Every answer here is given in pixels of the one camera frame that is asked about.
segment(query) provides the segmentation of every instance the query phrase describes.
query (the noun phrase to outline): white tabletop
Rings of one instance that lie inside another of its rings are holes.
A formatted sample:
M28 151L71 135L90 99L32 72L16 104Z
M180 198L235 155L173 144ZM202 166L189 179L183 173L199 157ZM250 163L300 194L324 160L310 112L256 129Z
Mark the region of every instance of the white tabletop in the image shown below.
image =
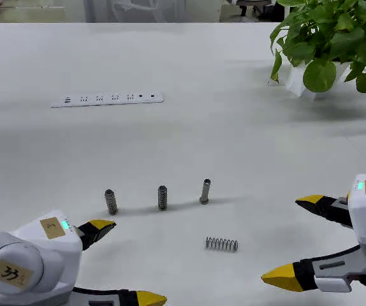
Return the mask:
M306 102L267 86L273 27L0 24L0 231L55 208L74 224L113 219L83 255L77 286L149 290L173 306L365 304L360 284L300 294L260 279L356 245L295 199L344 196L366 173L366 95L350 82ZM165 102L50 108L83 91L161 91ZM210 203L200 205L205 178ZM237 239L238 252L206 251L209 235Z

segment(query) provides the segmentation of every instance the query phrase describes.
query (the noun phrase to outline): metal pin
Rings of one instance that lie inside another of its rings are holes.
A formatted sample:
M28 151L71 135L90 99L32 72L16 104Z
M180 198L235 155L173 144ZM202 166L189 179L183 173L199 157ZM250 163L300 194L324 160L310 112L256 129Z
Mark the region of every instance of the metal pin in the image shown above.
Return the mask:
M157 207L159 210L166 210L168 208L168 189L166 186L159 186L157 189Z
M118 212L117 202L115 199L115 193L111 189L105 191L105 201L108 206L108 213L110 215L116 215Z
M210 190L211 180L206 178L203 183L203 190L201 191L200 203L207 204L209 202L209 190Z

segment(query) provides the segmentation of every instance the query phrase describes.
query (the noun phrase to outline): coil spring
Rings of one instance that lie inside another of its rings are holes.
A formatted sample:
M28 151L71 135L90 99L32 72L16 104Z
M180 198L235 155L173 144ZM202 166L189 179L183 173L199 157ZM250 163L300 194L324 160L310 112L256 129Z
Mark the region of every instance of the coil spring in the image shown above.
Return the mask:
M159 210L168 208L168 189L166 186L159 186L157 189L157 207Z
M118 206L115 199L115 193L111 189L107 189L105 191L105 201L108 206L108 213L110 215L116 215L118 212Z
M238 241L223 238L207 237L206 249L236 252L238 249Z

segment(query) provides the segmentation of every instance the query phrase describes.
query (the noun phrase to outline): metal spring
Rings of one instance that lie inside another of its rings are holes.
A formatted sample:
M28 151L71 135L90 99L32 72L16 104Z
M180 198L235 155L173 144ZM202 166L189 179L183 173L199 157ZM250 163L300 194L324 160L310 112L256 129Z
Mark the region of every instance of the metal spring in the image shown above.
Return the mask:
M206 238L206 249L215 249L220 251L233 251L238 249L238 241L223 238Z
M110 215L116 215L118 212L118 206L115 199L115 193L111 189L105 191L105 201L108 206L108 213Z
M168 189L166 186L159 186L157 189L157 207L159 210L168 208Z

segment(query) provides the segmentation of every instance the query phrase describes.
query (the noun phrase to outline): power strip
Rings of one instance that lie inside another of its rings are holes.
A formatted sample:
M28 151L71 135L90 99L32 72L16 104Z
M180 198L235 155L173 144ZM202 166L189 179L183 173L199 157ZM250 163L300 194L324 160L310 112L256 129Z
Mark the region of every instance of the power strip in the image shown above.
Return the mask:
M98 92L91 94L70 94L67 96L63 96L58 103L53 103L51 107L57 108L162 102L163 95L160 92Z

